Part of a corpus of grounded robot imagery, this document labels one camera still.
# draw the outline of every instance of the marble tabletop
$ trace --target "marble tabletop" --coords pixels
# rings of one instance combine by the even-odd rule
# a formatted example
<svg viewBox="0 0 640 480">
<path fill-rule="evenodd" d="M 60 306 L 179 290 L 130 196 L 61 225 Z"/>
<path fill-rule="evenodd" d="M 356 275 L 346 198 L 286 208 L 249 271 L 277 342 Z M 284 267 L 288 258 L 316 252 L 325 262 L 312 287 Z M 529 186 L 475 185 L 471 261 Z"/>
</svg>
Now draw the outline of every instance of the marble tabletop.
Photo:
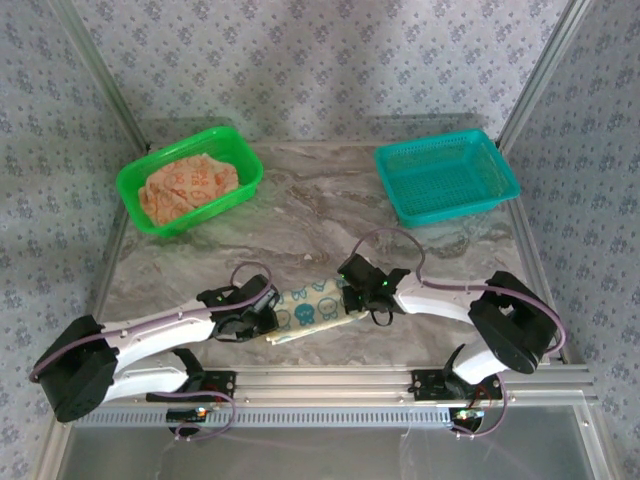
<svg viewBox="0 0 640 480">
<path fill-rule="evenodd" d="M 199 292 L 227 285 L 235 265 L 258 260 L 279 290 L 332 277 L 366 232 L 397 226 L 382 187 L 373 147 L 256 146 L 264 179 L 248 202 L 170 238 L 126 226 L 102 322 L 137 318 L 175 307 Z M 411 230 L 427 250 L 432 277 L 483 281 L 495 270 L 524 279 L 504 208 Z M 368 241 L 361 252 L 385 271 L 414 268 L 415 247 L 397 235 Z M 244 281 L 256 271 L 239 274 Z M 272 346 L 216 340 L 190 348 L 207 367 L 246 365 L 441 366 L 470 325 L 435 316 L 398 316 L 389 328 L 370 318 Z"/>
</svg>

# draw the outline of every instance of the basket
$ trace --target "basket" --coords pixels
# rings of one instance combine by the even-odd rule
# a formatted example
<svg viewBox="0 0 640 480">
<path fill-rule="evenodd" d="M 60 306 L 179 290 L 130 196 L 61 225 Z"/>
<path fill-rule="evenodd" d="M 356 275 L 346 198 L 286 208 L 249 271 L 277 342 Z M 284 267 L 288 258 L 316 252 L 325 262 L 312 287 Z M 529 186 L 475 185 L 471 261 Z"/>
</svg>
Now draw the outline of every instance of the basket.
<svg viewBox="0 0 640 480">
<path fill-rule="evenodd" d="M 201 153 L 208 153 L 216 160 L 235 166 L 239 187 L 171 223 L 156 227 L 140 206 L 138 190 L 152 173 L 168 163 Z M 262 174 L 260 160 L 240 134 L 230 127 L 215 127 L 127 165 L 118 174 L 116 186 L 136 227 L 145 233 L 172 237 L 249 200 L 256 193 Z"/>
<path fill-rule="evenodd" d="M 482 130 L 380 147 L 374 157 L 405 227 L 490 210 L 520 194 L 509 165 Z"/>
</svg>

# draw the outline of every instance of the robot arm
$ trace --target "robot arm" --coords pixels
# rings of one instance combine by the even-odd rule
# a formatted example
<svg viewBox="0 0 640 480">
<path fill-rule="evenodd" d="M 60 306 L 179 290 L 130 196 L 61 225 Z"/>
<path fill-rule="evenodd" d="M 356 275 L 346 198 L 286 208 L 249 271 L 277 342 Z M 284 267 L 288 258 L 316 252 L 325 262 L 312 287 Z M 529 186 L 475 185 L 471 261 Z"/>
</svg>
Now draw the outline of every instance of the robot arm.
<svg viewBox="0 0 640 480">
<path fill-rule="evenodd" d="M 482 338 L 458 348 L 445 367 L 447 388 L 455 395 L 507 369 L 533 373 L 557 330 L 549 316 L 526 302 L 491 291 L 471 291 L 463 282 L 447 282 L 463 287 L 460 290 L 431 288 L 409 270 L 394 269 L 386 275 L 358 254 L 338 272 L 348 283 L 343 288 L 347 312 L 369 310 L 374 320 L 377 312 L 387 313 L 388 324 L 394 313 L 427 313 L 478 329 Z M 496 272 L 486 283 L 539 300 L 507 272 Z"/>
<path fill-rule="evenodd" d="M 441 371 L 436 389 L 445 388 L 449 398 L 467 398 L 475 385 L 506 369 L 533 373 L 556 331 L 549 317 L 524 302 L 492 292 L 430 288 L 409 270 L 394 269 L 386 275 L 357 254 L 338 272 L 347 282 L 346 313 L 389 314 L 389 324 L 394 313 L 428 313 L 478 329 L 482 338 L 461 345 Z M 497 272 L 487 284 L 537 299 L 505 272 Z M 92 316 L 81 317 L 38 360 L 34 371 L 61 422 L 116 398 L 198 390 L 211 372 L 204 372 L 191 352 L 156 354 L 210 338 L 244 342 L 269 333 L 278 327 L 273 310 L 278 298 L 277 290 L 267 288 L 267 280 L 256 275 L 240 288 L 207 290 L 178 308 L 135 320 L 99 325 Z M 97 338 L 83 341 L 91 336 Z M 50 362 L 61 349 L 65 353 Z"/>
<path fill-rule="evenodd" d="M 185 343 L 243 342 L 275 330 L 272 305 L 279 294 L 267 285 L 256 275 L 242 287 L 207 290 L 178 308 L 125 322 L 100 325 L 91 315 L 80 317 L 36 362 L 34 378 L 61 422 L 114 398 L 175 391 L 191 379 L 185 365 L 197 361 L 185 354 L 153 355 Z"/>
</svg>

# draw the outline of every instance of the glass panel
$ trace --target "glass panel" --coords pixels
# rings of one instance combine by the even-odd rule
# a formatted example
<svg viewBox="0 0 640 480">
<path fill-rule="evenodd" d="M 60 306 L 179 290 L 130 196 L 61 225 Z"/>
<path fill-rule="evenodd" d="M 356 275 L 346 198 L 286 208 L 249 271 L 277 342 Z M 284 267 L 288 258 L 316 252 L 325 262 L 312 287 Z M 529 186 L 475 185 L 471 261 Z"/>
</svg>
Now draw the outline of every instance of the glass panel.
<svg viewBox="0 0 640 480">
<path fill-rule="evenodd" d="M 485 438 L 446 430 L 236 428 L 174 442 L 166 428 L 74 428 L 60 480 L 591 479 L 572 407 L 514 407 Z"/>
</svg>

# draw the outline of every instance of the towel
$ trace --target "towel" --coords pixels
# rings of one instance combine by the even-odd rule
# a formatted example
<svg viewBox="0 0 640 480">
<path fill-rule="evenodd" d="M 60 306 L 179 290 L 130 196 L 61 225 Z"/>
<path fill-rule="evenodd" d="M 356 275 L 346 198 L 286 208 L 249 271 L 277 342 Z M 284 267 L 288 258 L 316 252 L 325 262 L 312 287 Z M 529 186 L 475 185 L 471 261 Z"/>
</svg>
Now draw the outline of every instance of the towel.
<svg viewBox="0 0 640 480">
<path fill-rule="evenodd" d="M 159 227 L 236 188 L 236 168 L 203 153 L 169 163 L 152 173 L 138 190 L 138 199 L 144 213 Z"/>
<path fill-rule="evenodd" d="M 280 327 L 267 335 L 267 341 L 278 345 L 366 317 L 369 312 L 345 313 L 346 284 L 342 278 L 330 278 L 282 293 L 275 306 Z"/>
</svg>

